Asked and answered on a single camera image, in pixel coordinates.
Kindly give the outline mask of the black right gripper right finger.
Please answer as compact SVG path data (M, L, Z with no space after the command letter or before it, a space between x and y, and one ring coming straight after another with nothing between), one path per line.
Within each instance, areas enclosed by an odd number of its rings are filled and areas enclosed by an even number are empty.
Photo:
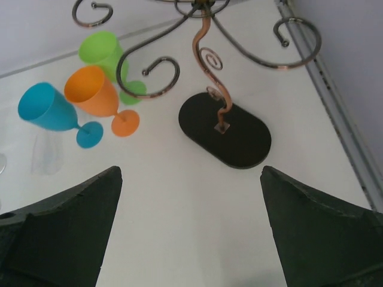
M260 177L288 286L382 286L382 214L265 166Z

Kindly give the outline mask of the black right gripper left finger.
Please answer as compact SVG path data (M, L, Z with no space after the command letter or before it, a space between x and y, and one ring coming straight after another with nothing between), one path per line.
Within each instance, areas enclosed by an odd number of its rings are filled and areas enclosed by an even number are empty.
M122 189L112 166L1 215L1 286L95 286Z

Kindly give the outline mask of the blue plastic wine glass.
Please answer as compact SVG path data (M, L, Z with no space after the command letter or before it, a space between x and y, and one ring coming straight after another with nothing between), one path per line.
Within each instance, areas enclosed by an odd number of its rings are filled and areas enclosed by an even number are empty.
M77 144L84 149L96 146L104 135L102 125L97 121L81 126L74 106L47 82L29 87L21 97L17 111L22 120L46 130L65 132L75 129Z

